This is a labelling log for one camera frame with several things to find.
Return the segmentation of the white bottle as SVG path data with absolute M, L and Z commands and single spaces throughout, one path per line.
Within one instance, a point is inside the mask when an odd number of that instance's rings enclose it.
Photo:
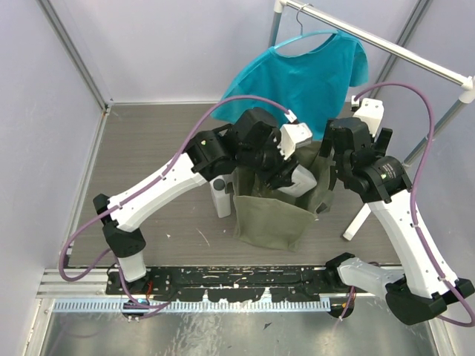
M 317 186 L 314 175 L 302 165 L 298 165 L 291 175 L 291 185 L 278 190 L 291 197 L 299 198 Z
M 210 183 L 212 201 L 219 218 L 228 217 L 232 212 L 232 177 L 221 175 Z

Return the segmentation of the olive green canvas bag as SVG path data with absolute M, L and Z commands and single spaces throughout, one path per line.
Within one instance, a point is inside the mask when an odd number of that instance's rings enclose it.
M 329 157 L 319 155 L 320 148 L 321 142 L 316 141 L 296 151 L 300 164 L 317 181 L 301 197 L 270 190 L 250 169 L 236 169 L 233 182 L 236 240 L 261 248 L 297 249 L 304 233 L 319 214 L 331 209 L 334 200 L 335 164 Z

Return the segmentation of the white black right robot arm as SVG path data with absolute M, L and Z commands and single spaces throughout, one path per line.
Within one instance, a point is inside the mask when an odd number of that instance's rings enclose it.
M 355 287 L 384 300 L 402 323 L 440 317 L 452 303 L 474 294 L 470 280 L 458 277 L 444 261 L 411 198 L 414 187 L 404 167 L 386 149 L 392 131 L 374 139 L 356 117 L 327 123 L 320 154 L 331 156 L 337 178 L 357 193 L 383 226 L 402 264 L 391 272 L 343 253 L 325 264 L 328 288 Z

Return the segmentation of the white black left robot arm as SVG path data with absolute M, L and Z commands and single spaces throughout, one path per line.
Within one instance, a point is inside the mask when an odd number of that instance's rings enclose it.
M 286 122 L 263 108 L 251 108 L 236 123 L 188 136 L 179 151 L 161 168 L 121 194 L 99 194 L 93 204 L 102 233 L 122 271 L 122 285 L 132 294 L 148 287 L 140 226 L 152 214 L 184 193 L 230 175 L 238 167 L 251 168 L 277 189 L 296 192 L 298 161 L 295 151 L 310 140 L 308 127 L 292 111 Z

